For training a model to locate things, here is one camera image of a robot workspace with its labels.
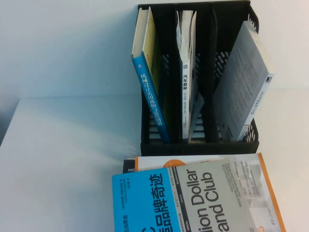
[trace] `orange book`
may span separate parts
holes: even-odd
[[[261,153],[136,157],[135,171],[230,159],[258,232],[286,232]]]

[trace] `book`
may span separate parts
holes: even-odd
[[[114,175],[115,232],[255,232],[229,160]]]
[[[164,88],[162,80],[160,81],[161,51],[150,7],[147,10],[139,9],[132,61],[160,137],[163,142],[170,143],[167,123],[169,107],[164,96],[159,96],[159,93],[164,94],[164,91],[160,91],[160,88]]]
[[[229,159],[258,232],[286,232],[261,153],[136,157],[135,171]]]
[[[189,142],[191,117],[198,99],[197,76],[195,73],[195,31],[197,13],[177,11],[176,40],[180,56],[182,142]]]
[[[275,71],[250,21],[243,22],[213,96],[223,140],[241,141]]]

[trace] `white table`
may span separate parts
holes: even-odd
[[[112,178],[140,155],[141,97],[22,100],[0,147],[1,232],[112,232]]]
[[[309,90],[270,90],[255,117],[287,231],[306,232]],[[140,155],[138,96],[22,100],[0,147],[1,232],[112,232],[111,176]]]

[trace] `black plastic frame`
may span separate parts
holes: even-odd
[[[221,1],[195,3],[143,4],[139,8],[151,6],[154,23],[163,54],[169,55],[169,78],[173,98],[172,143],[152,141],[150,132],[150,110],[142,92],[141,155],[197,155],[197,154],[248,154],[255,153],[259,146],[258,131],[253,120],[245,138],[241,142],[219,141],[217,124],[213,112],[212,95],[219,79],[215,79],[216,54],[230,52],[245,20],[250,20],[259,30],[256,14],[250,1]],[[203,143],[180,143],[181,111],[180,67],[176,42],[176,11],[197,11],[196,54],[200,53],[199,91],[204,98],[202,120],[205,138]]]

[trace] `book spine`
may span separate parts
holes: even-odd
[[[181,62],[181,93],[182,93],[182,139],[183,143],[189,141],[189,128],[190,128],[190,61]]]
[[[254,101],[254,104],[250,110],[250,113],[245,121],[245,124],[243,125],[242,129],[241,129],[241,132],[237,138],[238,141],[241,141],[243,139],[243,137],[246,135],[246,132],[248,131],[248,128],[254,118],[254,115],[255,115],[255,112],[256,112],[256,109],[258,108],[258,106],[260,105],[266,91],[268,90],[268,87],[269,87],[269,82],[267,81],[269,77],[266,77],[265,79],[265,82],[264,84],[262,85],[261,87],[261,90],[259,92],[259,94],[257,95],[255,101]]]
[[[140,56],[132,58],[135,71],[139,77],[141,88],[149,105],[150,111],[154,117],[155,124],[158,128],[161,140],[164,143],[170,143],[170,137],[162,109],[158,101],[157,93],[152,82],[152,78],[147,66],[145,57]]]

